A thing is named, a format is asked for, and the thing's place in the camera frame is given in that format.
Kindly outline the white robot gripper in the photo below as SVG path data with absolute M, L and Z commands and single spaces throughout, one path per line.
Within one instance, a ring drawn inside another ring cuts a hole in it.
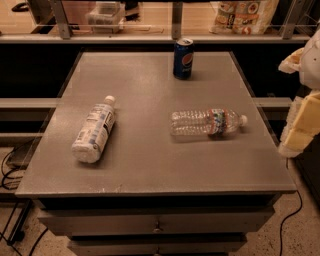
M 287 56 L 278 70 L 287 74 L 299 72 L 300 83 L 313 89 L 304 98 L 296 96 L 291 103 L 278 152 L 287 158 L 298 156 L 320 133 L 320 30 Z

